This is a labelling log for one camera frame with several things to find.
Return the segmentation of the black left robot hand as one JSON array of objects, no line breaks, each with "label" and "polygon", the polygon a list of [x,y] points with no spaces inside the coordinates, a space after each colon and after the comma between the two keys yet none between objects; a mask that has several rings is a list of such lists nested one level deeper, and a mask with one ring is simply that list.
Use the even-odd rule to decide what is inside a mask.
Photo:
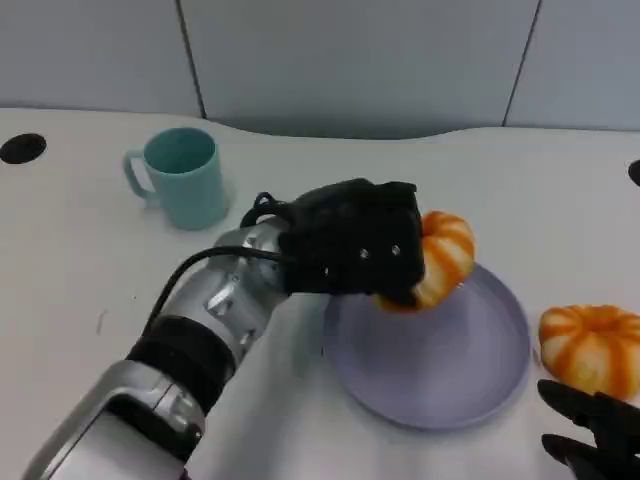
[{"label": "black left robot hand", "polygon": [[359,178],[283,203],[279,214],[288,229],[278,244],[287,258],[285,290],[376,294],[416,307],[414,289],[425,274],[416,192],[412,183]]}]

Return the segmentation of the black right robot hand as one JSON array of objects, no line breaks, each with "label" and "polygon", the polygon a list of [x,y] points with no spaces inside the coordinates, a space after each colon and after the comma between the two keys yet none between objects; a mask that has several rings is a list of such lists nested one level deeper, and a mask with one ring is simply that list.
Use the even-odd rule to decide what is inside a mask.
[{"label": "black right robot hand", "polygon": [[542,400],[574,425],[589,430],[593,446],[556,434],[541,443],[576,479],[639,477],[639,409],[602,392],[588,394],[567,385],[540,380]]}]

